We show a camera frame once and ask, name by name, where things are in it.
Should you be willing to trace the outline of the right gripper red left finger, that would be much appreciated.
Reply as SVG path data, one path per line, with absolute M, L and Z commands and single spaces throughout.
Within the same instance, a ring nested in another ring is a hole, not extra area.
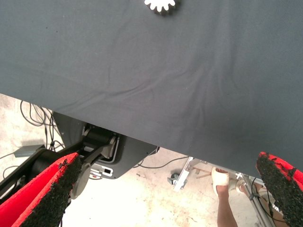
M 65 155 L 0 206 L 2 227 L 56 227 L 81 171 L 78 153 Z

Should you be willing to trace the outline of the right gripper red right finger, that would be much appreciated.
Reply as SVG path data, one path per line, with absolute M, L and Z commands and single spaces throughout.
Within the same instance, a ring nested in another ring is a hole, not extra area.
M 290 227 L 303 225 L 303 173 L 285 160 L 260 152 L 256 168 Z

